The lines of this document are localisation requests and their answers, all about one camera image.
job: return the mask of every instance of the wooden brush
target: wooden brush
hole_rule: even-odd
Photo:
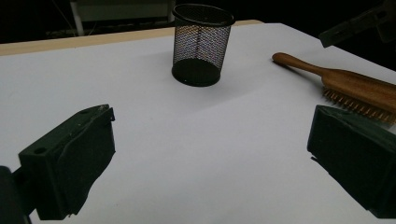
[[[321,76],[323,95],[342,107],[371,119],[396,123],[396,86],[362,74],[315,66],[286,53],[273,55],[275,63]]]

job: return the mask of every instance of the metal mesh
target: metal mesh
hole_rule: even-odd
[[[204,5],[176,6],[173,63],[200,59],[221,70],[233,16],[216,7]]]

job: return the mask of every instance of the wooden brush handle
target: wooden brush handle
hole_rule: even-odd
[[[281,63],[287,66],[295,67],[295,68],[300,68],[305,71],[317,74],[319,76],[322,76],[323,73],[326,73],[327,69],[319,66],[315,66],[311,63],[306,63],[298,58],[295,58],[287,53],[276,53],[273,55],[273,60],[276,63]]]
[[[282,52],[274,54],[273,60],[317,74],[325,87],[396,114],[396,86],[393,84],[346,70],[315,66]]]

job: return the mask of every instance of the cup rim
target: cup rim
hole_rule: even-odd
[[[208,22],[208,21],[197,21],[193,19],[186,18],[185,16],[181,15],[180,13],[177,12],[177,10],[181,7],[206,7],[206,8],[212,8],[215,10],[218,10],[219,12],[222,12],[229,17],[227,21],[222,21],[222,22]],[[219,8],[219,7],[213,7],[210,5],[204,5],[204,4],[179,4],[174,6],[172,10],[173,15],[178,18],[179,20],[186,21],[189,23],[197,24],[197,25],[203,25],[203,26],[211,26],[211,27],[226,27],[226,26],[231,26],[235,23],[235,19],[233,17],[233,14],[225,9]]]

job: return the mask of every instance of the dark background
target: dark background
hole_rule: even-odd
[[[68,29],[58,8],[74,26],[67,0],[9,0],[0,3],[0,43],[46,39],[48,32]],[[176,0],[177,4],[198,3],[231,11],[236,20],[280,22],[308,35],[318,35],[382,0]],[[396,43],[383,43],[375,28],[335,45],[373,63],[396,71]]]

